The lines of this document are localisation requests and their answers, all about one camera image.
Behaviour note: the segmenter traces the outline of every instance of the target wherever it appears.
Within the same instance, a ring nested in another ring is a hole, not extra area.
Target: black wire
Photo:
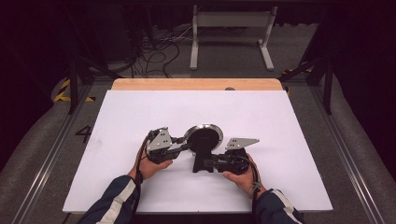
[[[169,46],[171,46],[172,41],[169,40],[163,40],[162,44],[157,48],[157,50],[164,50],[169,48]]]
[[[177,48],[177,54],[176,54],[176,56],[175,56],[174,58],[172,58],[169,62],[167,62],[167,63],[165,63],[165,64],[163,65],[163,73],[164,73],[167,77],[171,77],[171,76],[170,76],[169,74],[166,73],[166,70],[165,70],[166,65],[168,65],[169,63],[171,63],[172,61],[174,61],[174,60],[177,58],[178,54],[180,53],[180,49],[178,48],[178,45],[175,44],[175,43],[172,42],[172,41],[170,41],[170,42],[171,42],[172,45],[174,45],[174,46]]]
[[[132,209],[132,214],[134,215],[136,213],[137,210],[137,206],[139,205],[139,201],[140,201],[140,193],[141,193],[141,184],[143,182],[143,176],[142,173],[140,173],[140,158],[142,158],[143,155],[143,150],[146,150],[146,146],[147,146],[147,142],[149,140],[149,134],[145,137],[145,140],[143,140],[142,146],[139,149],[139,154],[138,157],[139,158],[137,160],[137,165],[136,165],[136,177],[134,179],[134,182],[136,184],[136,189],[137,189],[137,198],[136,200],[134,200],[134,208]]]
[[[170,41],[172,41],[174,43],[178,43],[178,42],[185,40],[186,38],[183,37],[183,34],[184,34],[184,36],[190,36],[190,33],[192,32],[192,27],[190,27],[187,31],[185,30],[185,31],[180,31],[180,32],[181,32],[180,35],[170,38]]]
[[[140,73],[139,69],[136,68],[136,63],[134,63],[134,70],[136,70],[136,71],[139,73],[139,75],[140,75],[141,77],[148,77],[148,76],[146,76],[146,75]]]
[[[159,60],[159,61],[157,61],[157,62],[153,62],[153,61],[151,60],[151,58],[152,58],[154,55],[156,55],[156,54],[162,55],[162,56],[163,56],[163,59],[161,59],[161,60]],[[163,62],[163,61],[165,61],[165,60],[166,60],[166,55],[165,55],[164,53],[162,53],[162,52],[155,52],[155,53],[151,54],[151,55],[148,57],[148,59],[145,60],[145,62],[146,62],[146,70],[145,70],[146,73],[161,72],[160,70],[149,70],[149,63],[161,63],[161,62]]]
[[[173,36],[174,33],[175,33],[175,31],[165,31],[165,32],[157,33],[157,34],[163,34],[161,37],[159,37],[157,39],[162,40],[162,39],[169,38],[169,37]],[[148,43],[149,42],[149,38],[147,36],[143,36],[142,37],[142,41],[145,41],[146,43]]]
[[[142,70],[142,76],[143,77],[148,77],[146,74],[145,74],[145,72],[143,71],[143,66],[142,66],[142,64],[140,63],[140,60],[139,59],[137,59],[137,63],[139,64],[139,66],[140,66],[140,68],[141,68],[141,70]]]
[[[234,156],[234,157],[248,162],[253,172],[253,200],[251,203],[251,213],[256,218],[257,193],[260,191],[256,186],[256,183],[259,183],[259,172],[257,171],[257,168],[254,165],[254,163],[251,162],[249,159],[246,159],[245,157],[241,157],[241,156]]]

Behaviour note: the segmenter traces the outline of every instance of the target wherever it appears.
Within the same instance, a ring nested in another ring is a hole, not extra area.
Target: metal frame
[[[192,15],[192,48],[190,69],[198,69],[198,27],[265,27],[263,39],[259,39],[259,46],[262,52],[267,70],[273,71],[270,54],[267,44],[274,24],[277,7],[272,7],[271,11],[262,12],[199,12],[194,6]]]
[[[338,155],[340,156],[341,162],[344,164],[347,174],[349,175],[350,181],[356,193],[361,200],[361,204],[363,205],[364,211],[366,212],[367,217],[370,219],[371,223],[385,223],[384,218],[382,218],[378,207],[376,206],[374,199],[368,190],[366,182],[361,175],[356,163],[353,161],[352,156],[349,153],[349,149],[347,148],[347,144],[345,143],[343,137],[338,130],[338,127],[332,118],[331,115],[327,113],[327,109],[322,105],[322,97],[318,87],[310,87],[311,93],[319,107],[320,112],[326,120],[326,123],[329,129],[332,132],[332,136],[334,137],[335,142],[337,143]]]
[[[35,203],[38,200],[38,197],[41,194],[44,186],[47,183],[47,180],[50,177],[50,173],[52,172],[53,167],[55,166],[56,161],[58,160],[59,155],[61,154],[62,148],[64,146],[64,142],[66,136],[68,135],[73,122],[75,121],[78,111],[81,109],[84,99],[87,98],[89,92],[91,90],[91,86],[83,86],[79,96],[79,104],[76,107],[74,113],[69,114],[64,121],[64,125],[60,130],[58,136],[56,137],[55,142],[53,143],[47,158],[45,159],[43,165],[35,176],[35,180],[30,187],[28,193],[26,194],[17,214],[12,220],[12,224],[14,223],[26,223],[29,218],[32,210],[35,206]]]

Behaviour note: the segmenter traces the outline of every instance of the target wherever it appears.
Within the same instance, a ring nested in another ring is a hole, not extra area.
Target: metal rod
[[[361,172],[349,153],[347,144],[341,136],[338,127],[332,118],[332,115],[327,114],[326,108],[321,103],[323,99],[320,95],[320,91],[317,87],[310,87],[310,90],[320,112],[324,116],[326,123],[332,132],[335,142],[337,143],[338,155],[340,156],[341,162],[346,168],[346,172],[349,175],[350,181],[352,182],[352,185],[361,200],[361,204],[364,208],[364,211],[366,212],[367,217],[370,219],[371,223],[385,223],[384,219],[379,213],[378,207],[376,206],[373,197],[371,196],[370,190],[367,188],[366,182],[362,177]]]
[[[293,71],[287,73],[286,75],[279,77],[278,80],[281,82],[287,81],[288,79],[295,77],[297,75],[299,75],[300,73],[302,73],[303,71],[305,71],[306,69],[316,65],[317,63],[319,63],[321,61],[321,59],[315,59],[314,61],[311,61],[309,63],[305,63],[301,66],[298,66],[297,68],[295,68]]]
[[[323,105],[326,108],[327,113],[332,113],[330,109],[330,102],[332,98],[332,63],[328,61],[327,72],[324,81],[324,94],[323,94]]]
[[[74,111],[74,113],[69,114],[66,117],[62,129],[60,130],[58,136],[56,137],[55,142],[53,143],[47,158],[45,159],[43,165],[41,166],[39,172],[37,173],[32,186],[30,187],[28,193],[26,194],[20,206],[20,209],[18,210],[17,214],[12,220],[11,222],[12,224],[26,223],[27,219],[31,215],[35,203],[37,202],[37,199],[40,196],[42,189],[45,187],[47,180],[50,177],[50,173],[55,165],[55,162],[58,160],[58,157],[62,151],[65,138],[68,135],[69,130],[74,120],[77,117],[78,111],[81,109],[81,106],[85,102],[84,99],[87,98],[90,90],[91,90],[91,86],[82,87],[82,90],[80,92],[80,97],[78,99],[79,104],[77,105],[76,110]]]
[[[70,110],[69,114],[73,114],[74,110],[78,105],[78,78],[77,78],[77,63],[76,60],[73,60],[70,64],[70,93],[71,93],[71,102],[70,102]]]

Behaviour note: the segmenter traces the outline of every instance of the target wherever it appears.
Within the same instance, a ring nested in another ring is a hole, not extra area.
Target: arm
[[[164,161],[155,164],[148,160],[146,151],[143,151],[142,159],[136,156],[134,167],[128,175],[122,175],[114,179],[106,189],[102,198],[91,206],[78,222],[88,223],[129,223],[133,214],[134,203],[139,198],[139,191],[136,188],[136,165],[140,160],[140,173],[143,179],[152,177],[157,171],[166,169],[172,161]]]
[[[254,163],[250,155],[248,155],[248,158],[253,165],[256,166],[256,163]],[[241,175],[235,175],[230,172],[224,172],[223,175],[227,179],[233,181],[238,188],[244,191],[249,199],[253,199],[253,173],[251,167]],[[256,196],[257,204],[254,209],[256,211],[254,216],[260,221],[260,223],[305,223],[300,213],[279,190],[267,190],[262,183],[260,183],[259,190],[260,191]]]
[[[277,189],[268,189],[259,197],[255,216],[261,223],[305,223],[301,214]]]
[[[115,178],[78,223],[128,223],[137,197],[136,185],[130,176]]]

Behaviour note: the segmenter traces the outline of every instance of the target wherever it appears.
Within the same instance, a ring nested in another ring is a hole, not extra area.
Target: sleeve
[[[256,218],[260,223],[304,223],[302,215],[277,189],[268,189],[258,199]]]
[[[78,223],[129,223],[137,198],[138,190],[134,180],[128,175],[117,177]]]

